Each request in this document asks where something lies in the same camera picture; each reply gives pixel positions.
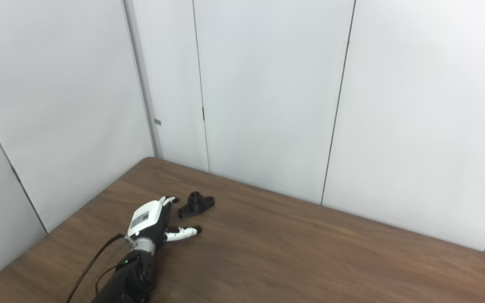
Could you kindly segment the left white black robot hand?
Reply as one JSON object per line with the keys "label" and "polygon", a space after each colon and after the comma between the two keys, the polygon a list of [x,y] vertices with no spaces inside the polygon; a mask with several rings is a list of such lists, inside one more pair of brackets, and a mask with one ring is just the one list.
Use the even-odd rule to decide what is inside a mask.
{"label": "left white black robot hand", "polygon": [[164,196],[142,205],[133,213],[126,234],[132,250],[154,255],[165,243],[194,237],[202,232],[200,226],[170,226],[171,209],[177,202],[179,199],[176,197]]}

